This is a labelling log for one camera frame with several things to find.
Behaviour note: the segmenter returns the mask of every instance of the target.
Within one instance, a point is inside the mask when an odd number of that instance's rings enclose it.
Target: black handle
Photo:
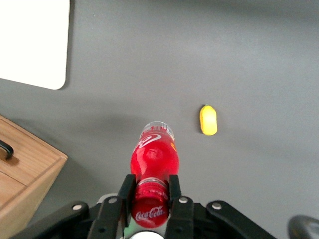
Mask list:
[[[14,153],[13,148],[8,145],[7,143],[3,142],[2,140],[0,140],[0,148],[3,148],[6,152],[7,152],[7,156],[5,159],[10,159]]]
[[[313,239],[313,234],[319,235],[319,220],[303,216],[293,216],[288,223],[290,239]]]

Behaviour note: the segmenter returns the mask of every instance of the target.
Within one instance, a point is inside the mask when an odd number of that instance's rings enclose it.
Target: yellow object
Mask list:
[[[204,135],[212,136],[217,133],[217,113],[212,106],[205,105],[201,108],[199,117],[200,128]]]

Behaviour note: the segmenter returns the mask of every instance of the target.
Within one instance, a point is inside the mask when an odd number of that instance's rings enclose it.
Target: red bottle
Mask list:
[[[177,174],[179,158],[174,135],[163,122],[146,125],[131,159],[131,173],[136,175],[131,214],[137,224],[155,228],[169,216],[169,176]]]

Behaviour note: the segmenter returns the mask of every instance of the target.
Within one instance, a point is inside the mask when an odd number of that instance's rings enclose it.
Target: bottle cap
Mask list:
[[[169,216],[168,188],[157,178],[146,178],[136,187],[131,215],[145,228],[164,224]]]

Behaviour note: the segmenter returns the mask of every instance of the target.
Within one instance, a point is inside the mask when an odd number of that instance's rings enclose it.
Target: white board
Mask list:
[[[70,0],[0,0],[0,78],[60,89],[69,12]]]

